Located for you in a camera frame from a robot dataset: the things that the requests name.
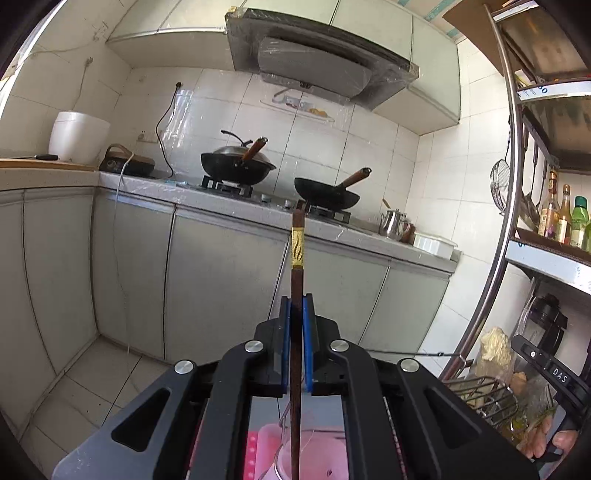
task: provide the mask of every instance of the metal pole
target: metal pole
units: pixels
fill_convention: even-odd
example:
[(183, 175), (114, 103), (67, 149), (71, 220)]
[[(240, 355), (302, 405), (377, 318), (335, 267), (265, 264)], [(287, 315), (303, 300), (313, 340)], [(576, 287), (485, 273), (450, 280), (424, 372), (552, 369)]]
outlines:
[[(519, 197), (521, 192), (521, 183), (523, 182), (523, 130), (521, 121), (521, 111), (517, 105), (517, 88), (515, 85), (515, 76), (511, 71), (511, 64), (509, 63), (509, 56), (505, 48), (505, 43), (502, 39), (501, 32), (496, 22), (491, 15), (490, 7), (485, 4), (486, 14), (491, 23), (492, 31), (495, 34), (495, 39), (501, 54), (501, 64), (505, 74), (505, 83), (507, 86), (507, 95), (509, 97), (509, 112), (511, 114), (511, 177), (509, 178), (509, 190), (507, 192), (507, 207), (503, 217), (503, 225), (501, 226), (501, 233), (499, 236), (499, 243), (496, 246), (495, 258), (492, 261), (491, 270), (480, 295), (478, 305), (472, 314), (472, 318), (462, 340), (460, 340), (456, 353), (463, 358), (467, 358), (476, 343), (476, 339), (482, 327), (491, 312), (492, 305), (495, 301), (496, 295), (499, 293), (503, 276), (507, 267), (505, 260), (505, 253), (509, 240), (513, 236), (513, 231), (517, 225), (517, 214), (519, 209)], [(462, 362), (459, 357), (452, 358), (446, 365), (439, 378), (441, 380), (449, 380), (454, 378), (462, 367)]]

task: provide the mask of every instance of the metal kettle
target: metal kettle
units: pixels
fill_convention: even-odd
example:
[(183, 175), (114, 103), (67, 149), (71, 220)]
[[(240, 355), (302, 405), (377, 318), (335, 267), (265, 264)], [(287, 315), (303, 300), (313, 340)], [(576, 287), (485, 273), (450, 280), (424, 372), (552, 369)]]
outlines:
[(392, 240), (400, 241), (412, 227), (412, 223), (406, 218), (406, 213), (400, 210), (388, 210), (381, 213), (382, 221), (379, 224), (378, 233)]

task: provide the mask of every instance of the striped ceiling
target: striped ceiling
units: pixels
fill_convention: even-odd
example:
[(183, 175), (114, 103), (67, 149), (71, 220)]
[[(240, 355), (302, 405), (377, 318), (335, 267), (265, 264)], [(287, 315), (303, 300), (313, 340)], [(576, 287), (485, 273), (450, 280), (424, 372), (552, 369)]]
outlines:
[(398, 4), (420, 15), (451, 38), (461, 35), (457, 28), (443, 19), (443, 14), (462, 0), (398, 0)]

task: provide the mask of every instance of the green bottle cap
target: green bottle cap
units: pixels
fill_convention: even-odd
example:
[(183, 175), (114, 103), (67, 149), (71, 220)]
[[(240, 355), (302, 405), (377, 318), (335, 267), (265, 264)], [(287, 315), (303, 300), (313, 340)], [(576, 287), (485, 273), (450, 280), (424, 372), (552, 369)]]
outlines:
[(585, 197), (581, 197), (577, 195), (574, 198), (574, 206), (575, 207), (583, 207), (585, 210), (587, 209), (587, 199)]

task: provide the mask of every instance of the stove burner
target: stove burner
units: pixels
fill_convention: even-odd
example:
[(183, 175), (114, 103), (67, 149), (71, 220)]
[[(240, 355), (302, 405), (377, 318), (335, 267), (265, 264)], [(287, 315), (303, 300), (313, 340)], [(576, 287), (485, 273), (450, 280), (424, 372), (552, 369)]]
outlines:
[(252, 196), (252, 187), (249, 185), (226, 185), (224, 182), (214, 180), (207, 175), (203, 177), (201, 186), (204, 189), (215, 190), (217, 192), (228, 194), (232, 197), (250, 198)]
[(339, 223), (349, 223), (351, 214), (349, 212), (343, 212), (342, 210), (329, 210), (318, 205), (310, 205), (304, 200), (298, 200), (296, 208), (304, 208), (304, 211), (312, 217), (316, 218), (328, 218)]

